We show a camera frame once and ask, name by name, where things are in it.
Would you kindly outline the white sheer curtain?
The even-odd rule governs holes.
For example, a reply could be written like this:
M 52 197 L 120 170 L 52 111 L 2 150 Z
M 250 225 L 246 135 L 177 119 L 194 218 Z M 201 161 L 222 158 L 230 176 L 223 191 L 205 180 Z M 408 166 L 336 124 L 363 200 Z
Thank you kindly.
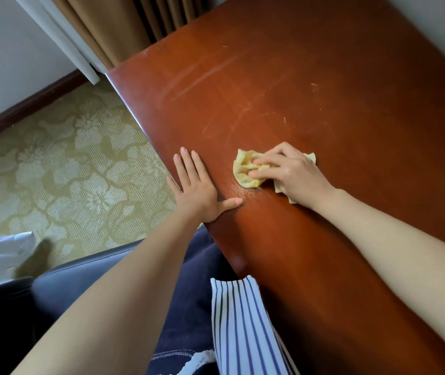
M 15 0 L 92 84 L 113 68 L 74 5 L 78 0 Z

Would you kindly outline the person's right forearm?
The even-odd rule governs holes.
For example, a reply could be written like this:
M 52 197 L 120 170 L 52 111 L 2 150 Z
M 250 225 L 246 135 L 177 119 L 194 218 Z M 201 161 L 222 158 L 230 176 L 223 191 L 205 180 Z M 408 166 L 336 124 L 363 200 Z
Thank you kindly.
M 445 341 L 445 242 L 340 189 L 310 208 L 340 230 L 391 291 Z

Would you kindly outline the blue striped white shirt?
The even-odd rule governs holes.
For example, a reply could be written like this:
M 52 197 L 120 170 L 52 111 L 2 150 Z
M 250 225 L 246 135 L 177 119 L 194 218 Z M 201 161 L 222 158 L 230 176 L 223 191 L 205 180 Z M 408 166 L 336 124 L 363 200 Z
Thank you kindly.
M 211 278 L 213 346 L 220 375 L 300 375 L 271 323 L 256 280 Z

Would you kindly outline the dark blue jeans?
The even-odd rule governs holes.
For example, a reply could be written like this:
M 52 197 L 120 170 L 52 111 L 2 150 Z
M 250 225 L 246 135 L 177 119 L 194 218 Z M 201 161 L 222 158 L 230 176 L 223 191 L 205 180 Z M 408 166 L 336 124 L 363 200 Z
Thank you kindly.
M 188 246 L 146 375 L 219 375 L 212 334 L 212 278 L 238 280 L 202 226 Z

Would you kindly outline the black leather chair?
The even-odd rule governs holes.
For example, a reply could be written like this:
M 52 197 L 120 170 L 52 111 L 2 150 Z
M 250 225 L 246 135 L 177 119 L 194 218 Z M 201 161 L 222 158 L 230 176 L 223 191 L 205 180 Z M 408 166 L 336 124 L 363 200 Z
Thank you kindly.
M 60 316 L 142 240 L 0 284 L 0 375 L 10 375 Z

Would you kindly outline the dark wooden baseboard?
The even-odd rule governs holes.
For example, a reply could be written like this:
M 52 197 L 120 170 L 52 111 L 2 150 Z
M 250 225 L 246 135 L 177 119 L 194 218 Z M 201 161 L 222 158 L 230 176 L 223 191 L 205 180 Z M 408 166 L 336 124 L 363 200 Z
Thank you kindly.
M 89 80 L 79 70 L 75 70 L 9 107 L 0 113 L 0 133 L 88 82 Z

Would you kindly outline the person's left hand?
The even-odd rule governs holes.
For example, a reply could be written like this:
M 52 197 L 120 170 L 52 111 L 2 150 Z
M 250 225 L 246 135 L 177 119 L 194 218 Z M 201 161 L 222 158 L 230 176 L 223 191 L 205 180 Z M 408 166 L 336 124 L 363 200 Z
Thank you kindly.
M 183 175 L 186 174 L 185 167 L 181 154 L 175 154 L 173 161 L 180 180 L 179 188 L 182 190 L 182 196 L 176 200 L 176 212 L 197 223 L 210 223 L 221 215 L 218 214 L 218 202 L 221 200 L 198 153 L 195 151 L 189 153 L 195 162 L 200 181 L 195 184 L 182 182 Z

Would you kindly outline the person's right hand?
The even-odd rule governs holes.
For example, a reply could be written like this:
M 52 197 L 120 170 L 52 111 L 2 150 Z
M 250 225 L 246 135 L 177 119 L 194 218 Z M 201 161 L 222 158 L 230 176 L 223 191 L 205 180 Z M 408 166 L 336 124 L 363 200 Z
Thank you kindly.
M 287 164 L 251 170 L 248 175 L 255 179 L 275 180 L 282 193 L 290 199 L 317 213 L 322 212 L 336 189 L 313 161 L 287 142 L 278 144 L 265 154 L 271 153 L 286 156 Z

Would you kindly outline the person's left forearm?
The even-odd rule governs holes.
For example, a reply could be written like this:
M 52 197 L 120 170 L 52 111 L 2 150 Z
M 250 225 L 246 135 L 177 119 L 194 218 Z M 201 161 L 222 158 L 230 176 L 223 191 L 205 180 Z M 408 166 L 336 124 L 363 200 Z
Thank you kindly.
M 11 375 L 144 375 L 201 213 L 178 209 L 98 279 Z

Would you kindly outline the yellow cleaning cloth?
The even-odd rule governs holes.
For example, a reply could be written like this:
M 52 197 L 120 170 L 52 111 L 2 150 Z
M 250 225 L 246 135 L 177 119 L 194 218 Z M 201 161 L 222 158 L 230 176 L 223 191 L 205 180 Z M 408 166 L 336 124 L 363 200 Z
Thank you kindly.
M 238 182 L 238 184 L 241 185 L 243 188 L 246 188 L 246 189 L 258 188 L 266 180 L 272 180 L 272 179 L 255 179 L 248 175 L 248 173 L 251 170 L 264 170 L 264 169 L 269 168 L 269 165 L 258 166 L 258 165 L 255 165 L 252 163 L 252 161 L 254 159 L 256 159 L 257 157 L 262 157 L 263 155 L 264 155 L 264 153 L 258 153 L 256 151 L 243 151 L 243 150 L 238 151 L 236 160 L 233 163 L 233 175 L 234 175 L 236 181 Z M 282 191 L 279 187 L 279 184 L 275 180 L 272 180 L 272 181 L 274 183 L 275 192 L 282 193 Z M 297 203 L 297 202 L 293 201 L 292 199 L 290 199 L 289 197 L 288 197 L 288 199 L 289 199 L 290 203 Z

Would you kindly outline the brown curtain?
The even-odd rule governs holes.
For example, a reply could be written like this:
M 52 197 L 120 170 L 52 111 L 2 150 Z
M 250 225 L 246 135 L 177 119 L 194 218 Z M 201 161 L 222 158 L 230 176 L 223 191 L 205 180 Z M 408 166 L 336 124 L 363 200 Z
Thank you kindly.
M 207 0 L 51 0 L 106 70 L 207 11 Z

